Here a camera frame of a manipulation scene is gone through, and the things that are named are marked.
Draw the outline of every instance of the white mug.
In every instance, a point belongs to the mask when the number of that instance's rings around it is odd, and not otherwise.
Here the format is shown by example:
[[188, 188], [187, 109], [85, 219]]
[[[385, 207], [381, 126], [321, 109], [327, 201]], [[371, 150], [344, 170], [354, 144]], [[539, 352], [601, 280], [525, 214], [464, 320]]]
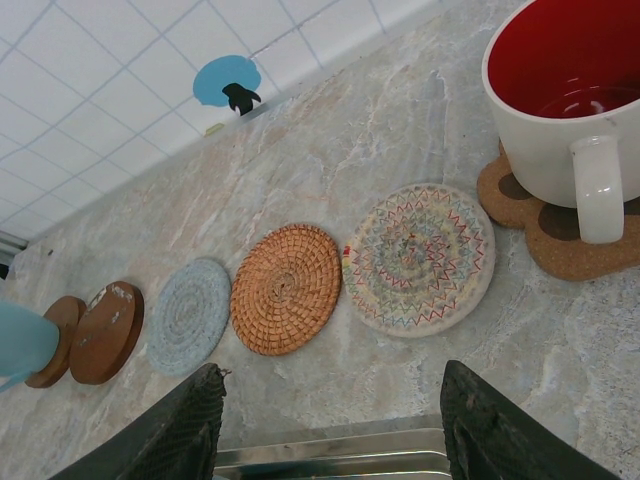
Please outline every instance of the white mug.
[[622, 238], [640, 196], [640, 1], [533, 0], [495, 33], [482, 81], [518, 182]]

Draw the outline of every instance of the blue cup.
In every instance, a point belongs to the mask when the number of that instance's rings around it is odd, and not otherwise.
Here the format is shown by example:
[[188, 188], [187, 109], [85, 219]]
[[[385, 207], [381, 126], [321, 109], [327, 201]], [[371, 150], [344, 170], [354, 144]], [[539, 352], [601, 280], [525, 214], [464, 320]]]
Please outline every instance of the blue cup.
[[53, 322], [19, 305], [0, 301], [0, 392], [24, 382], [53, 358], [60, 330]]

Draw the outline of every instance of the marble countertop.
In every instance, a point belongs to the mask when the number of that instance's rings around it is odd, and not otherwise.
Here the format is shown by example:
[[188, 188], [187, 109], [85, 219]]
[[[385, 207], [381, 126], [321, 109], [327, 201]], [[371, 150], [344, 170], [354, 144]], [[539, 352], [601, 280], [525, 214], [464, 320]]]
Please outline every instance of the marble countertop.
[[[153, 311], [168, 276], [200, 257], [233, 274], [267, 232], [291, 222], [343, 245], [371, 206], [417, 181], [475, 195], [497, 155], [480, 62], [519, 0], [464, 2], [189, 158], [145, 178], [17, 257], [5, 296], [44, 311], [138, 285]], [[639, 269], [567, 283], [543, 273], [523, 234], [496, 227], [495, 276], [478, 308], [442, 334], [391, 338], [342, 295], [323, 331], [280, 358], [228, 328], [211, 361], [233, 371], [220, 447], [419, 426], [437, 413], [457, 358], [569, 444], [640, 478]], [[155, 373], [146, 329], [102, 386], [67, 375], [0, 395], [0, 477], [47, 478], [102, 444], [180, 379]]]

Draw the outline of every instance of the mug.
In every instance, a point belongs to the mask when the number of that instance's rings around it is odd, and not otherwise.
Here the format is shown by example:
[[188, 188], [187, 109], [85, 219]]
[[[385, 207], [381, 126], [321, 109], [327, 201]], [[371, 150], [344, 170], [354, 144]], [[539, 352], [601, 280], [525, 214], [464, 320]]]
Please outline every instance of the mug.
[[577, 208], [583, 241], [622, 238], [640, 196], [640, 1], [529, 1], [489, 42], [482, 81], [518, 182]]
[[[60, 330], [19, 305], [0, 301], [0, 392], [24, 382], [53, 358]], [[2, 384], [2, 377], [8, 377]]]

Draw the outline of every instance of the rattan coaster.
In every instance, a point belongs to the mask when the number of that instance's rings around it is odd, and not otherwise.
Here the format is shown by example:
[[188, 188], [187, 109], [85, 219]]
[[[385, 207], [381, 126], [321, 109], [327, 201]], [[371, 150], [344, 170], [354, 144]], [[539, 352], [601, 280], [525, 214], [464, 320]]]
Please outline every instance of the rattan coaster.
[[48, 388], [62, 378], [69, 368], [69, 349], [78, 326], [78, 320], [84, 315], [87, 305], [76, 297], [66, 296], [56, 300], [43, 315], [60, 329], [60, 340], [53, 358], [38, 373], [31, 375], [25, 382], [31, 388]]
[[422, 337], [476, 307], [494, 263], [493, 227], [480, 205], [459, 190], [425, 183], [371, 210], [344, 249], [342, 273], [364, 323]]
[[276, 230], [238, 270], [231, 293], [233, 328], [256, 353], [293, 352], [329, 320], [340, 280], [340, 258], [329, 235], [309, 225]]
[[73, 378], [99, 385], [118, 373], [138, 341], [143, 317], [144, 299], [136, 287], [114, 282], [103, 288], [89, 303], [73, 337]]
[[213, 260], [200, 258], [174, 273], [151, 317], [151, 365], [175, 376], [202, 365], [227, 326], [230, 295], [229, 276]]
[[542, 270], [563, 280], [591, 280], [640, 265], [640, 198], [624, 204], [624, 235], [605, 245], [580, 240], [578, 213], [527, 192], [504, 151], [478, 177], [478, 198], [497, 223], [524, 228], [529, 253]]

